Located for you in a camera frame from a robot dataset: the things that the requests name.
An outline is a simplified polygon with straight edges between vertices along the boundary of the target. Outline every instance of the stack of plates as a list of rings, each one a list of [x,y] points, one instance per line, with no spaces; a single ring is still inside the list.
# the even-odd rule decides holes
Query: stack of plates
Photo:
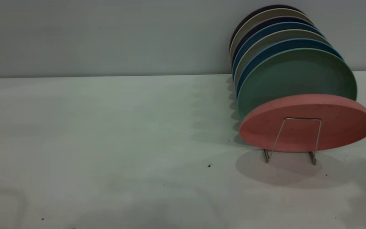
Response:
[[[352,71],[301,10],[273,5],[252,12],[234,31],[229,58],[245,141],[272,148],[280,123],[292,117],[323,121],[318,149],[366,136],[366,108],[355,102]],[[318,126],[309,126],[289,122],[278,149],[314,150],[307,139],[315,139]]]

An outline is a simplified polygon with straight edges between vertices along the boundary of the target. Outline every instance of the white countertop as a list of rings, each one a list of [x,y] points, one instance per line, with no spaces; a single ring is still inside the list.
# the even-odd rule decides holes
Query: white countertop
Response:
[[[0,229],[366,229],[366,138],[266,164],[235,109],[227,74],[0,79]]]

